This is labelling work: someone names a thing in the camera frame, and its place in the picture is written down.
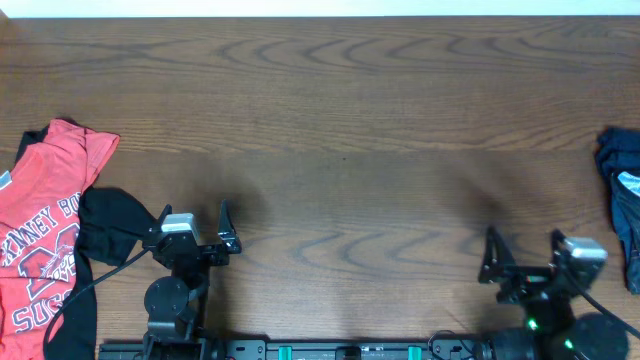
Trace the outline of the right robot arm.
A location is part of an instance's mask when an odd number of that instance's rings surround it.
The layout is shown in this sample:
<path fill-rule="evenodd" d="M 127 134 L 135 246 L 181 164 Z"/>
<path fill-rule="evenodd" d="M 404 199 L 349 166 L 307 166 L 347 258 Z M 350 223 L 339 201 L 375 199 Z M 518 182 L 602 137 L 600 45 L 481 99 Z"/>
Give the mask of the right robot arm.
<path fill-rule="evenodd" d="M 498 230 L 486 231 L 478 282 L 500 286 L 499 304 L 518 305 L 524 323 L 485 334 L 473 347 L 478 360 L 625 360 L 639 330 L 598 303 L 588 290 L 608 253 L 592 238 L 550 235 L 545 267 L 521 266 Z"/>

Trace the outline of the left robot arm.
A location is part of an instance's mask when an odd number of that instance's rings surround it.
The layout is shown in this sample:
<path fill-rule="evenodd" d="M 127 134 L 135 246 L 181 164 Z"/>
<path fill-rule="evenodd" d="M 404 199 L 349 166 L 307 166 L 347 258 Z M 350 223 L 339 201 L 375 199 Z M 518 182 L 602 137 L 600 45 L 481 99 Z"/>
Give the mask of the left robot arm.
<path fill-rule="evenodd" d="M 227 266 L 232 254 L 242 252 L 227 201 L 220 205 L 217 235 L 217 243 L 201 245 L 194 215 L 174 214 L 169 205 L 149 228 L 143 248 L 171 274 L 154 281 L 144 296 L 148 313 L 144 359 L 227 357 L 224 341 L 204 325 L 210 269 Z"/>

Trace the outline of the black orange-patterned jersey shirt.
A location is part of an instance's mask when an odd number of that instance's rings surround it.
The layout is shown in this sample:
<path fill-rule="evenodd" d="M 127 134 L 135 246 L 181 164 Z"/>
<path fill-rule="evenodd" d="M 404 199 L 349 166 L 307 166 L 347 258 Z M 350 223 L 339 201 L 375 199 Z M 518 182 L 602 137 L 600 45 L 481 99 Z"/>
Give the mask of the black orange-patterned jersey shirt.
<path fill-rule="evenodd" d="M 639 177 L 618 171 L 610 177 L 611 213 L 615 232 L 625 256 L 625 282 L 639 294 Z"/>

